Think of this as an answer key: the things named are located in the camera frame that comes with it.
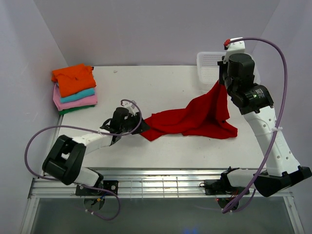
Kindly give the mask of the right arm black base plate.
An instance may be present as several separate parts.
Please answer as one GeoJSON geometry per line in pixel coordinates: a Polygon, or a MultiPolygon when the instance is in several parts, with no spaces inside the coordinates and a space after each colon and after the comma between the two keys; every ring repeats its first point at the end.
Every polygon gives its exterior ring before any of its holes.
{"type": "Polygon", "coordinates": [[[204,189],[205,195],[238,195],[245,189],[244,187],[233,187],[221,179],[204,180],[199,187],[204,189]]]}

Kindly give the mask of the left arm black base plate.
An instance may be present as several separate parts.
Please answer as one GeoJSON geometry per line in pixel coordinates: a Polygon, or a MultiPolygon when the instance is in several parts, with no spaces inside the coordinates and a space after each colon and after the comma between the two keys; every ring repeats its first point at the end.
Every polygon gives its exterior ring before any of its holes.
{"type": "MultiPolygon", "coordinates": [[[[118,194],[118,186],[119,181],[118,180],[104,180],[99,184],[99,187],[101,189],[108,190],[114,194],[118,194]]],[[[84,187],[80,187],[79,185],[76,186],[75,195],[77,196],[101,196],[103,194],[107,194],[106,192],[102,192],[99,190],[92,190],[84,187]]]]}

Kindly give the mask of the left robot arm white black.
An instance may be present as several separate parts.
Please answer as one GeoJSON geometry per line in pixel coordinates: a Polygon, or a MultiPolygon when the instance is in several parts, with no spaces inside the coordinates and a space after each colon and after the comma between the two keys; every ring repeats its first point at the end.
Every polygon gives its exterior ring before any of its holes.
{"type": "Polygon", "coordinates": [[[110,119],[94,133],[82,136],[57,138],[42,169],[65,185],[83,184],[87,190],[98,195],[103,190],[103,176],[96,171],[83,167],[84,157],[100,148],[117,143],[124,134],[141,134],[150,129],[140,112],[131,107],[118,107],[110,119]]]}

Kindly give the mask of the red t shirt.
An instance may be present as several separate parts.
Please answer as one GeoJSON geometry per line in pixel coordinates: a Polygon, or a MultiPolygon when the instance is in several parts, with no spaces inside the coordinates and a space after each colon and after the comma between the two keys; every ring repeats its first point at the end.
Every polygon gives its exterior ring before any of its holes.
{"type": "Polygon", "coordinates": [[[150,130],[141,135],[149,141],[175,134],[235,138],[238,129],[227,122],[229,118],[226,88],[216,82],[208,93],[192,99],[185,108],[152,114],[145,119],[150,130]]]}

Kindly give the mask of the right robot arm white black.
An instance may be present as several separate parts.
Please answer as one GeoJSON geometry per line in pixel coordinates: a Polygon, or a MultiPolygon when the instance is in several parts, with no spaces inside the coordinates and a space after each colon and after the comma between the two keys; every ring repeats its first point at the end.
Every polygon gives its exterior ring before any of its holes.
{"type": "Polygon", "coordinates": [[[250,125],[263,154],[268,154],[266,168],[260,172],[228,169],[221,175],[220,187],[231,194],[251,183],[264,197],[269,197],[312,176],[293,156],[277,118],[268,89],[254,82],[255,62],[245,53],[223,56],[218,61],[219,84],[224,85],[232,103],[250,125]]]}

